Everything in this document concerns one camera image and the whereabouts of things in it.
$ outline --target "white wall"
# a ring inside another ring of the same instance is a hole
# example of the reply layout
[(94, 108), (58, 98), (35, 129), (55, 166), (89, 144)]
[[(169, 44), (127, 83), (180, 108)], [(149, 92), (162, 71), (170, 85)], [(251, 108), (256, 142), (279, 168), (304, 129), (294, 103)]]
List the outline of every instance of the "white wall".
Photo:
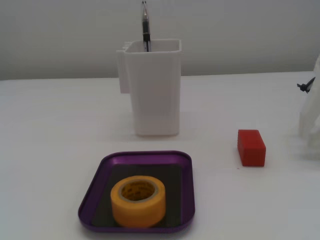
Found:
[[(182, 39), (183, 75), (310, 71), (320, 0), (147, 0), (152, 38)], [(141, 0), (0, 1), (0, 79), (116, 77)]]

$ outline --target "pen holder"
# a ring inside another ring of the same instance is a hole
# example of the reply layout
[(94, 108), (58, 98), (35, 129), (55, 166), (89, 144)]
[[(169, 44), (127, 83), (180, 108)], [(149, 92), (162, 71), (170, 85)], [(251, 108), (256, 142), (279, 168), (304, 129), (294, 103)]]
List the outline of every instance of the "pen holder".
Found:
[(182, 45), (179, 39), (126, 42), (117, 51), (121, 93), (130, 93), (137, 135), (179, 133)]

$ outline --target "white plastic container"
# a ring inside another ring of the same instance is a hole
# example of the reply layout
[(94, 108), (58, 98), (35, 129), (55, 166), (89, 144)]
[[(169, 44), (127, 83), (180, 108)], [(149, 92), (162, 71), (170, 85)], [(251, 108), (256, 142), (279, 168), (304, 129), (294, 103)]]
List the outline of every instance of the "white plastic container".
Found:
[(130, 93), (137, 135), (176, 135), (180, 121), (182, 45), (179, 39), (126, 42), (117, 51), (121, 93)]
[(320, 145), (320, 130), (312, 131), (320, 116), (320, 56), (315, 63), (314, 73), (315, 79), (300, 113), (299, 122), (299, 133), (308, 139), (309, 146)]

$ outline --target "purple tray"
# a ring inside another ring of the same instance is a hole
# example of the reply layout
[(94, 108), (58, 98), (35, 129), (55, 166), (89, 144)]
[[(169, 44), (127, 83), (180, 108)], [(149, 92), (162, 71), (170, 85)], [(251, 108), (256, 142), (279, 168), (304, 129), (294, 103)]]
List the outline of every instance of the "purple tray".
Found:
[[(108, 183), (112, 169), (118, 165), (175, 165), (181, 168), (180, 225), (173, 227), (129, 228), (120, 226), (95, 226), (92, 219)], [(84, 227), (95, 232), (119, 233), (174, 233), (185, 229), (195, 214), (195, 195), (191, 157), (181, 151), (131, 151), (116, 152), (100, 163), (82, 200), (78, 217)]]

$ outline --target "tape roll core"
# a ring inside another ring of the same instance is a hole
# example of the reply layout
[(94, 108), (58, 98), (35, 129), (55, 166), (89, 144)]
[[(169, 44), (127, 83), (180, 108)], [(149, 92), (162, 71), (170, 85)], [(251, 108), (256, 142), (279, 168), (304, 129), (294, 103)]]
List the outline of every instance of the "tape roll core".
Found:
[(152, 176), (122, 179), (110, 196), (113, 218), (123, 227), (152, 227), (166, 214), (165, 186)]

